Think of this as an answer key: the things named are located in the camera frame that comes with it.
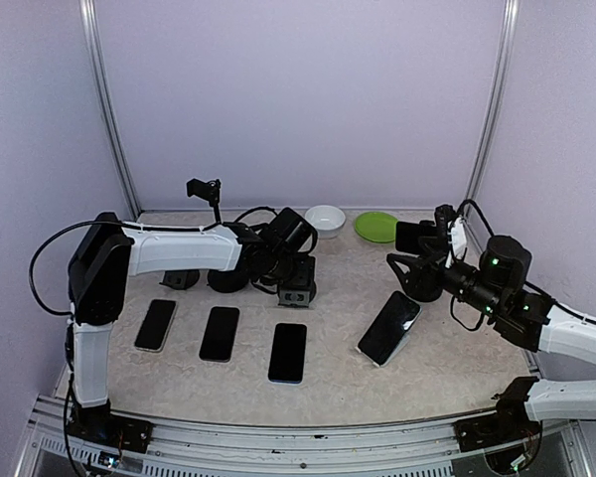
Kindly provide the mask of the dark round base phone stand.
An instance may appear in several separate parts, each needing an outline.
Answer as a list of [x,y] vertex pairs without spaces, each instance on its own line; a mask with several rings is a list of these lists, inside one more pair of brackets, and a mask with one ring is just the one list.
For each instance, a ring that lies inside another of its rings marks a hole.
[[309,308],[317,293],[316,286],[309,289],[278,289],[278,305],[290,308]]

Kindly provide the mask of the phone with clear case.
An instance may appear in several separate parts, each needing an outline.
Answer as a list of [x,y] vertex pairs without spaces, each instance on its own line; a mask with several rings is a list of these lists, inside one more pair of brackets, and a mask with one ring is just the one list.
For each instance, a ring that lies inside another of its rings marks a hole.
[[176,311],[177,302],[174,300],[152,300],[135,338],[134,347],[145,352],[160,353]]

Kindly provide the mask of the purple edged black phone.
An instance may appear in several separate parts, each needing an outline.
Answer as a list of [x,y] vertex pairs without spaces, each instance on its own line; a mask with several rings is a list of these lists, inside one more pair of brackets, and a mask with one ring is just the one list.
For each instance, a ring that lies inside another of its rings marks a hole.
[[238,319],[238,308],[217,306],[211,309],[199,353],[201,360],[230,361]]

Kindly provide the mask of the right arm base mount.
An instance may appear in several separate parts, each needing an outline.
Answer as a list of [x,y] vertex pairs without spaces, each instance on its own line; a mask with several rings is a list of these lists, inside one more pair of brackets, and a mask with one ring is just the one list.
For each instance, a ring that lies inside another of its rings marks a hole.
[[497,413],[457,420],[453,424],[461,452],[485,449],[538,435],[541,424]]

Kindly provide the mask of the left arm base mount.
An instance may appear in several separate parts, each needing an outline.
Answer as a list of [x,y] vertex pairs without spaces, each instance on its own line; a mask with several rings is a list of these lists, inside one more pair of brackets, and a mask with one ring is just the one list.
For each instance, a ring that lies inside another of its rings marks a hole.
[[74,416],[68,424],[70,436],[141,454],[147,452],[152,430],[153,424],[150,421],[116,414]]

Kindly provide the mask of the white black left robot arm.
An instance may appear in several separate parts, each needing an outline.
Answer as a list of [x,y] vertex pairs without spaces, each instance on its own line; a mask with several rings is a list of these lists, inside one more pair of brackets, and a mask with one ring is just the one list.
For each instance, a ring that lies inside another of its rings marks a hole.
[[211,288],[222,293],[247,283],[278,290],[297,277],[317,241],[314,227],[290,208],[256,227],[241,221],[198,228],[149,226],[100,214],[69,263],[72,390],[82,408],[81,427],[100,442],[119,431],[118,418],[104,407],[109,404],[110,336],[124,306],[128,278],[204,270]]

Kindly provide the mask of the tall black pole phone stand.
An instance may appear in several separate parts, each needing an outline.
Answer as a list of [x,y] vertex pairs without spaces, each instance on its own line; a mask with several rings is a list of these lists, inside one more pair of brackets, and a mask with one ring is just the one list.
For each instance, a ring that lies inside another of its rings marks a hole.
[[208,285],[219,293],[235,293],[245,287],[248,278],[238,264],[240,250],[236,235],[223,225],[220,211],[221,186],[219,179],[204,182],[193,178],[186,184],[187,195],[205,200],[214,213],[213,227],[203,229],[204,238],[212,241],[211,257],[207,259],[210,265],[207,273]]

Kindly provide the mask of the blue edged black phone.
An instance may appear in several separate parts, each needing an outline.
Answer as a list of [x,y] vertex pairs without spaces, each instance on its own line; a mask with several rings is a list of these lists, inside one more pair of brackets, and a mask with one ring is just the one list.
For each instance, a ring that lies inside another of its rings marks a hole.
[[300,384],[303,380],[307,326],[278,323],[274,329],[267,377],[271,382]]

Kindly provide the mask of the short black pole phone stand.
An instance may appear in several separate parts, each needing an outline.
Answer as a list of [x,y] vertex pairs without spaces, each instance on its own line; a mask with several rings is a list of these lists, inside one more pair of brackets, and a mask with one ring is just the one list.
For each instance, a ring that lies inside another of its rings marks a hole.
[[443,293],[443,288],[435,281],[413,280],[412,278],[404,281],[402,290],[412,300],[422,303],[433,302],[439,299]]

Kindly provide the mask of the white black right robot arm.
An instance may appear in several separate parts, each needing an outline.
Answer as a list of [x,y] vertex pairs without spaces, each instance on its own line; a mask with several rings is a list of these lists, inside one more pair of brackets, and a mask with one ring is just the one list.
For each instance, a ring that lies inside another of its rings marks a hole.
[[[458,230],[443,232],[428,221],[399,222],[387,262],[409,298],[427,303],[447,293],[451,304],[476,310],[473,331],[488,324],[524,350],[596,366],[596,317],[527,284],[531,254],[516,239],[490,237],[478,265],[461,258],[465,250],[466,239]],[[495,439],[508,441],[527,422],[550,419],[596,420],[596,380],[516,378],[499,395],[488,430]]]

